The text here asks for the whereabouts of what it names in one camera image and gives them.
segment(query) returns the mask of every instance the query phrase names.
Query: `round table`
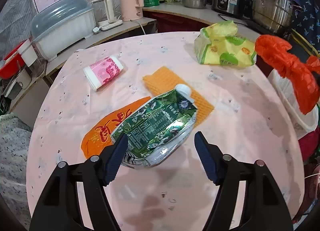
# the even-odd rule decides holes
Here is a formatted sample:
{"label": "round table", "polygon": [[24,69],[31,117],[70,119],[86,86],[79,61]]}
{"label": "round table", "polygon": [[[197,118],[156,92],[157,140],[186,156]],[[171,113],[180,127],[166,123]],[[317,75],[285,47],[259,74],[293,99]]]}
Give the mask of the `round table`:
{"label": "round table", "polygon": [[[218,187],[207,179],[193,137],[202,131],[209,143],[238,161],[266,162],[293,217],[304,194],[303,162],[297,137],[276,91],[257,66],[244,69],[200,65],[193,51],[199,32],[143,35],[74,53],[45,98],[32,133],[27,163],[31,214],[49,176],[61,160],[81,163],[84,135],[105,115],[150,96],[142,77],[167,66],[215,109],[163,163],[143,170],[121,166],[105,188],[113,213],[125,231],[202,230]],[[97,92],[83,68],[109,55],[124,71]],[[79,201],[92,228],[82,183]],[[244,183],[239,188],[231,227],[239,223]]]}

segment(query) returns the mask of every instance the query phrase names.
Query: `gray plastic lid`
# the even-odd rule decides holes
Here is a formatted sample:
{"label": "gray plastic lid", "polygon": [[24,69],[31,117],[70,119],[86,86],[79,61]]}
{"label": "gray plastic lid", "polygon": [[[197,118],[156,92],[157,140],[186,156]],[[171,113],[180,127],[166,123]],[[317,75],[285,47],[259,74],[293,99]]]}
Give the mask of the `gray plastic lid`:
{"label": "gray plastic lid", "polygon": [[88,0],[59,0],[36,14],[31,22],[34,41],[47,35],[57,26],[81,13],[93,9]]}

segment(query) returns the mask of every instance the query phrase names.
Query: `pink tissue pack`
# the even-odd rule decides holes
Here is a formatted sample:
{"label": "pink tissue pack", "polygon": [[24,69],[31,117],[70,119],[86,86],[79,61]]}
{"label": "pink tissue pack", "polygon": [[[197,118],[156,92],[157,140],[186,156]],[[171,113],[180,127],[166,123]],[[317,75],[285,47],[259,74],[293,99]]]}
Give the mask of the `pink tissue pack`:
{"label": "pink tissue pack", "polygon": [[123,66],[119,60],[115,56],[109,56],[85,67],[83,71],[91,88],[97,91],[98,88],[117,76],[122,69]]}

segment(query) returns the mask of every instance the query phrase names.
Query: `white plastic basket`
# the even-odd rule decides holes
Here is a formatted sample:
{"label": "white plastic basket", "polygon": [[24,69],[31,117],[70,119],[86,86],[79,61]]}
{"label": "white plastic basket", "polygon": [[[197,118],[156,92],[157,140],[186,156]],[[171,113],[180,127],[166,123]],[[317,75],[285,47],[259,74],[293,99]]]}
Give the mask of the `white plastic basket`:
{"label": "white plastic basket", "polygon": [[268,76],[268,80],[277,91],[278,96],[287,110],[298,140],[307,133],[314,131],[318,125],[318,107],[315,106],[311,112],[304,115],[299,109],[299,104],[289,79],[282,78],[279,73],[273,69]]}

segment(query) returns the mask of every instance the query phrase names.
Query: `pink electric kettle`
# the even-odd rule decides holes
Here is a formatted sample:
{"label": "pink electric kettle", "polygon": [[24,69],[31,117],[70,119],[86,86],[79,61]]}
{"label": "pink electric kettle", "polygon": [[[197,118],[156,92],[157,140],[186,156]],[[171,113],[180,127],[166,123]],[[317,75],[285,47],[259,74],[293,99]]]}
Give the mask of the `pink electric kettle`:
{"label": "pink electric kettle", "polygon": [[123,21],[137,20],[143,17],[143,0],[120,0],[120,3]]}

